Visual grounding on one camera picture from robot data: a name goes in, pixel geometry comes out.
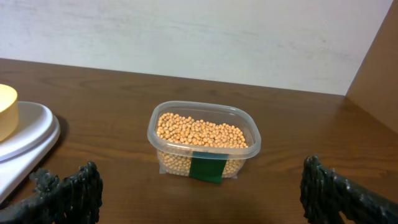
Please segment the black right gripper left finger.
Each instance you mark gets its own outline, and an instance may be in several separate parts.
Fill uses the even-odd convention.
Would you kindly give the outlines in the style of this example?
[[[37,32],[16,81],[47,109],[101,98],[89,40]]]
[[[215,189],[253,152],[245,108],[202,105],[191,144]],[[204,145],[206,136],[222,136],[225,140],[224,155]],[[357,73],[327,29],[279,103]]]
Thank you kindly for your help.
[[[31,173],[35,194],[1,210],[1,223],[89,223],[100,219],[103,180],[93,161],[60,179],[43,168]]]

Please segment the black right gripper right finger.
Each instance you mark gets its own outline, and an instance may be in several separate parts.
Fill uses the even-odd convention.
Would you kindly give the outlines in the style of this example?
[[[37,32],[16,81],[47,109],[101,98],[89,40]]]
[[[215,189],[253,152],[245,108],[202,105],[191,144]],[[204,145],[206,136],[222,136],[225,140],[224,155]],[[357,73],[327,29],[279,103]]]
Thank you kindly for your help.
[[[300,202],[309,223],[397,223],[397,204],[323,166],[318,157],[303,162]]]

